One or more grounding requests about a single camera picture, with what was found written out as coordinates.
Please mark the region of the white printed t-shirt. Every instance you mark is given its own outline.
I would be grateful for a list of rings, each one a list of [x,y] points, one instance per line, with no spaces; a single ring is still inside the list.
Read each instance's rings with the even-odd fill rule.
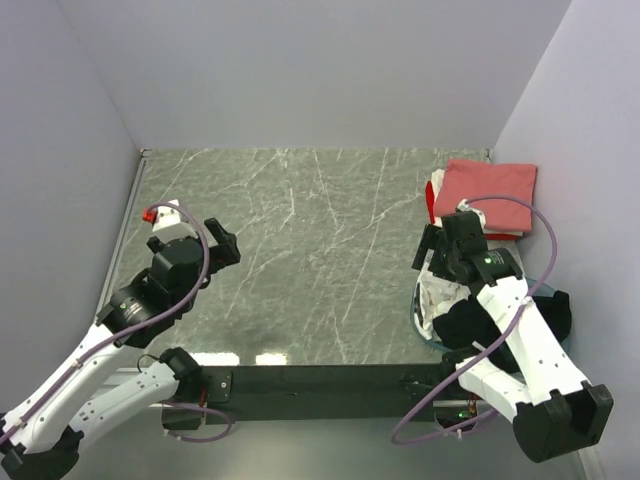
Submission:
[[[441,344],[434,320],[446,314],[461,300],[466,300],[470,290],[464,285],[434,276],[425,262],[418,275],[411,305],[411,322],[417,333],[430,344]]]

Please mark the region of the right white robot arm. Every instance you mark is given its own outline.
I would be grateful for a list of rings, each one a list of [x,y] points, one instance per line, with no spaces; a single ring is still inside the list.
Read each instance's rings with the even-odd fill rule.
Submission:
[[[489,247],[472,211],[426,225],[414,259],[437,278],[464,285],[500,332],[484,350],[465,347],[442,357],[435,393],[471,392],[508,419],[518,445],[540,463],[596,445],[614,401],[565,353],[536,306],[517,261]]]

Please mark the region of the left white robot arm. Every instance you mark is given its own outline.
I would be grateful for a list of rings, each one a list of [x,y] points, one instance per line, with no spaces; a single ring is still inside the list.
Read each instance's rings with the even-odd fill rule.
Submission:
[[[216,243],[177,218],[156,222],[149,267],[115,291],[72,354],[26,400],[1,417],[1,466],[11,479],[61,479],[80,453],[114,427],[159,402],[195,402],[203,369],[180,347],[164,351],[133,379],[98,395],[127,360],[144,352],[189,312],[213,274],[237,264],[235,234],[214,218]]]

